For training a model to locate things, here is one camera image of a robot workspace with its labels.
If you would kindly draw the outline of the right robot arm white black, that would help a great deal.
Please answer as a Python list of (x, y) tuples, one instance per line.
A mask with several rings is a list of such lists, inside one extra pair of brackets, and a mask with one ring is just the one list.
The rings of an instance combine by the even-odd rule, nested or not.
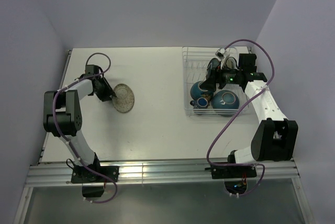
[(269, 80), (255, 65), (256, 55), (241, 53), (235, 67), (227, 66), (229, 53), (217, 52), (207, 66), (206, 79), (201, 88), (209, 91), (222, 89), (227, 84), (239, 85), (252, 104), (259, 126), (248, 147), (232, 151), (226, 165), (227, 172), (239, 176), (244, 164), (260, 161), (288, 161), (293, 156), (298, 124), (289, 120), (279, 109), (269, 89)]

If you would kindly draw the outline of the grey round plate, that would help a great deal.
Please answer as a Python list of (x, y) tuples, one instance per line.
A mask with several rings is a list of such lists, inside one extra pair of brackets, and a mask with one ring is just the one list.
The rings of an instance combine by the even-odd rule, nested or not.
[(237, 68), (237, 61), (234, 57), (226, 57), (224, 59), (224, 62), (222, 64), (222, 68), (228, 68), (228, 69), (236, 69)]

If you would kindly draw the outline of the dark blue mug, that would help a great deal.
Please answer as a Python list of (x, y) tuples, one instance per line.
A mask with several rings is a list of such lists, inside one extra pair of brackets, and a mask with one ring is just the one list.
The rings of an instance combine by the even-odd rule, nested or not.
[(197, 100), (190, 101), (190, 105), (194, 109), (207, 109), (208, 108), (208, 100), (204, 97), (200, 97)]

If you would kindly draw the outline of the teal dark saucer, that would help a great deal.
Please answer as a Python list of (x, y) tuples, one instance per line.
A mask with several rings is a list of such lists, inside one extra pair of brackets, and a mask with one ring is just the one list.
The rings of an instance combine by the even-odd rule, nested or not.
[(209, 61), (206, 69), (206, 79), (210, 77), (212, 70), (215, 70), (218, 66), (220, 66), (220, 61), (217, 58), (212, 58)]

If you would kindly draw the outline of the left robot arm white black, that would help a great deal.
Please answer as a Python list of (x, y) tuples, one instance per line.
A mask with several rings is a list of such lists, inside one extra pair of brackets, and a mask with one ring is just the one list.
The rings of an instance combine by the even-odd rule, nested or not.
[(72, 183), (116, 181), (114, 167), (101, 167), (97, 154), (89, 147), (83, 133), (80, 100), (96, 95), (102, 102), (111, 101), (115, 92), (97, 65), (86, 65), (85, 72), (68, 88), (47, 91), (43, 103), (43, 127), (59, 138), (73, 159)]

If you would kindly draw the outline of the blue ceramic bowl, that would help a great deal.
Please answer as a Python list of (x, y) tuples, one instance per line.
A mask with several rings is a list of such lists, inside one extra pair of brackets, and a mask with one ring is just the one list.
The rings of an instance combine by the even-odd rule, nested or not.
[(238, 96), (230, 90), (222, 90), (216, 93), (211, 99), (213, 109), (238, 109), (240, 105)]

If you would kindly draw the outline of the beige interior dark bowl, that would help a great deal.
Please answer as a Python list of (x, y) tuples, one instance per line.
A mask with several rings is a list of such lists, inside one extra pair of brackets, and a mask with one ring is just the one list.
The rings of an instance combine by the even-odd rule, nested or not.
[(209, 91), (207, 89), (202, 89), (200, 86), (202, 85), (204, 81), (198, 81), (194, 83), (190, 89), (190, 96), (193, 100), (197, 100), (201, 97), (207, 99), (210, 101), (214, 95), (212, 91)]

